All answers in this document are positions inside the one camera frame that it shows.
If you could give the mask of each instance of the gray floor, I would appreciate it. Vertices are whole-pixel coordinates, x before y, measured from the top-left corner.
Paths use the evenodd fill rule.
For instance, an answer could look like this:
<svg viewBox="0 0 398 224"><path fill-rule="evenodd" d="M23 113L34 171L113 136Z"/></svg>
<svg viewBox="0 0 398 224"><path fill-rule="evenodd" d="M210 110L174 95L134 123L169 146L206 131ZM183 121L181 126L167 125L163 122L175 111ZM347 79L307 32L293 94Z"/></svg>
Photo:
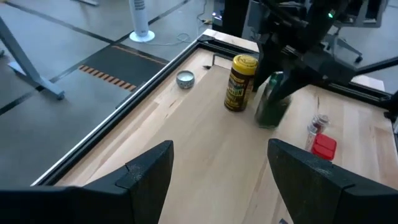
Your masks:
<svg viewBox="0 0 398 224"><path fill-rule="evenodd" d="M70 0L10 0L111 40L118 40L133 30L128 0L98 1L99 7ZM213 0L207 1L203 19L209 19L213 12ZM182 0L146 0L149 19L180 2ZM196 19L204 2L191 0L154 22L150 29L156 38L151 43L137 44L128 39L123 44L172 60L206 29L206 26L198 29ZM396 0L391 0L390 4L398 6ZM387 8L380 29L343 29L341 36L363 51L363 65L398 55L398 32L393 28L397 12L396 8ZM0 15L37 70L47 78L59 75L107 46L98 39L5 4L0 4ZM190 39L176 43L177 36L182 33L188 34ZM352 60L349 52L340 53L339 56ZM66 98L57 101L48 92L37 92L15 76L6 66L11 60L8 52L0 59L0 108L25 93L34 95L0 116L0 187L31 184L129 94L86 73L74 71L56 83L66 91ZM384 80L387 91L393 92L398 90L397 73L398 68L394 67L370 76Z"/></svg>
<svg viewBox="0 0 398 224"><path fill-rule="evenodd" d="M363 54L363 61L357 66L365 66L380 62L391 57L398 56L398 8L387 7L383 15L382 26L378 29L367 28L342 28L340 37ZM337 51L339 58L354 62L356 55L345 49ZM386 91L395 93L398 90L398 69L397 67L387 68L366 74L370 77L384 81Z"/></svg>
<svg viewBox="0 0 398 224"><path fill-rule="evenodd" d="M10 0L21 6L36 10L81 29L101 35L111 40L134 30L129 0L96 0L99 7L87 6L71 0ZM148 20L151 20L182 0L145 1Z"/></svg>
<svg viewBox="0 0 398 224"><path fill-rule="evenodd" d="M79 70L0 116L0 186L30 185L130 94Z"/></svg>
<svg viewBox="0 0 398 224"><path fill-rule="evenodd" d="M200 16L201 19L211 19L214 1L207 1L205 13ZM192 0L179 10L153 23L149 27L155 33L153 41L141 44L127 39L122 44L166 60L172 60L193 42L198 37L198 34L200 35L207 28L211 28L211 26L206 25L200 26L201 23L197 22L197 15L203 11L204 2L205 0ZM189 39L181 42L177 39L179 34L184 34L180 35L182 39L188 36Z"/></svg>

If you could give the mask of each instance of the butcher block tabletop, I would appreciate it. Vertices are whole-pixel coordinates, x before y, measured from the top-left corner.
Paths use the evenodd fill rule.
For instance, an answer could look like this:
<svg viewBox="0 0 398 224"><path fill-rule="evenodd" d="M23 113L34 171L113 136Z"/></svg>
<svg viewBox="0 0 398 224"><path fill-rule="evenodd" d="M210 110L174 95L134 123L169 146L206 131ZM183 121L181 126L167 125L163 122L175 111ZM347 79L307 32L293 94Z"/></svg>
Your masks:
<svg viewBox="0 0 398 224"><path fill-rule="evenodd" d="M207 30L206 35L256 50L255 43ZM325 134L337 141L333 163L398 189L398 159L391 121L384 110L307 86L292 95L275 131L254 121L264 85L248 108L232 113L223 104L231 62L198 49L138 107L127 115L57 185L85 185L123 166L164 140L174 141L172 180L159 223L292 223L267 160L267 142L278 138L304 148L307 125L317 114L331 124ZM175 83L181 70L196 83L182 90ZM382 81L353 80L379 90Z"/></svg>

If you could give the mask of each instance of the red cap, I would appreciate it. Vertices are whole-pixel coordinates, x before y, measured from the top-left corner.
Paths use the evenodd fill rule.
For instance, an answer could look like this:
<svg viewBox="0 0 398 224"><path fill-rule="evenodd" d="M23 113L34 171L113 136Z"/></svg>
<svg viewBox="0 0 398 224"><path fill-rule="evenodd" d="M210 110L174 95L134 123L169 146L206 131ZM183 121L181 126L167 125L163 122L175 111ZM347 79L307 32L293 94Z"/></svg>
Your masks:
<svg viewBox="0 0 398 224"><path fill-rule="evenodd" d="M335 157L337 142L324 134L317 134L311 152L322 159L333 160Z"/></svg>

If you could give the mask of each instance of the metal stand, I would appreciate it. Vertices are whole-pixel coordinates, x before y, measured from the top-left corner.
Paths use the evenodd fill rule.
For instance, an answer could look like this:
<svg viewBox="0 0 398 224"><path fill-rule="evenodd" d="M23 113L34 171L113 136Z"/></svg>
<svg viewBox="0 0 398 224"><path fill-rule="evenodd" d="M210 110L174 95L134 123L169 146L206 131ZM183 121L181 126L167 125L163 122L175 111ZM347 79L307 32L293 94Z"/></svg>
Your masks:
<svg viewBox="0 0 398 224"><path fill-rule="evenodd" d="M354 52L355 54L358 55L358 57L356 58L355 62L359 63L362 61L362 53L358 50L356 50L354 47L352 47L349 43L347 43L347 41L343 40L342 38L338 37L338 34L340 32L341 27L338 27L337 31L335 34L327 34L325 36L325 38L323 39L323 41L327 42L327 50L331 50L331 54L335 55L335 49L336 49L336 45L340 46L342 48L345 48L347 50L349 50L350 52Z"/></svg>
<svg viewBox="0 0 398 224"><path fill-rule="evenodd" d="M396 119L396 121L392 125L392 129L394 131L394 134L398 134L398 119Z"/></svg>
<svg viewBox="0 0 398 224"><path fill-rule="evenodd" d="M72 1L78 1L91 6L99 6L99 3L94 0L72 0Z"/></svg>
<svg viewBox="0 0 398 224"><path fill-rule="evenodd" d="M32 65L32 62L30 62L29 58L26 56L1 17L0 39L16 60L16 62L11 62L8 64L16 73L24 75L28 81L31 81L49 90L57 97L58 100L64 99L65 92L63 90L39 75L35 67Z"/></svg>

